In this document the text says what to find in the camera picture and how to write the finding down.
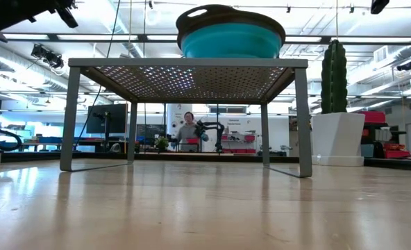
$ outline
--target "person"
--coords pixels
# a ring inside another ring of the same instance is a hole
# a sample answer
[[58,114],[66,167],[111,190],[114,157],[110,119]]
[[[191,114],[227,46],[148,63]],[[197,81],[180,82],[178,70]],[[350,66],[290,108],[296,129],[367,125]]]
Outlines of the person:
[[[179,128],[178,134],[176,135],[176,139],[178,140],[178,143],[182,143],[182,145],[180,145],[180,150],[183,152],[196,152],[198,150],[198,147],[196,144],[191,144],[191,145],[187,144],[187,139],[198,138],[198,135],[196,135],[195,133],[196,123],[194,122],[193,113],[186,112],[184,114],[184,120],[185,120],[184,126]],[[203,133],[201,136],[201,139],[204,141],[208,141],[208,136],[205,133]]]

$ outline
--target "bowl handle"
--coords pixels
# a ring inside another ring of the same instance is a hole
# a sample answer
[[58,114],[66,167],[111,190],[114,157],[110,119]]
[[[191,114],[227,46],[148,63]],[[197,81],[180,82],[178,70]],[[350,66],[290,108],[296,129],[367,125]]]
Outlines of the bowl handle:
[[[190,14],[195,13],[199,10],[207,10],[207,12],[189,17]],[[235,9],[230,6],[224,6],[221,4],[208,4],[204,6],[198,6],[181,14],[176,20],[176,28],[181,31],[184,30],[187,26],[191,26],[194,22],[201,21],[201,19],[207,19],[208,16],[212,14],[229,13],[231,11],[235,11]]]

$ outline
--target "perforated tabletop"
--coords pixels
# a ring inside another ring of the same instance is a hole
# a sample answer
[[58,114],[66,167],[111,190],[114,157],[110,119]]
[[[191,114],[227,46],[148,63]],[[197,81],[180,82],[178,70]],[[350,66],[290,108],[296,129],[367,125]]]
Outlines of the perforated tabletop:
[[139,103],[269,103],[307,60],[72,58],[70,67],[127,101]]

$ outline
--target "cactus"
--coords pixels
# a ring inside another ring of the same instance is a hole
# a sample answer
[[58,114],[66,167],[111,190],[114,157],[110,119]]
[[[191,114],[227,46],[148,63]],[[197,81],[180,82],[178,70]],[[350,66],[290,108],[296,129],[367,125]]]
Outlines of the cactus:
[[346,49],[333,40],[324,52],[321,71],[321,113],[347,112]]

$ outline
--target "wooden floor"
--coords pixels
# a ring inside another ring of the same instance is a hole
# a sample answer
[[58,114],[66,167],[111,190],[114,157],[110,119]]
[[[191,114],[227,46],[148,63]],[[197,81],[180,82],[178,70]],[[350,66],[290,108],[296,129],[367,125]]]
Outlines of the wooden floor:
[[410,171],[314,167],[311,179],[297,179],[259,163],[137,161],[72,174],[57,161],[2,167],[3,250],[411,250]]

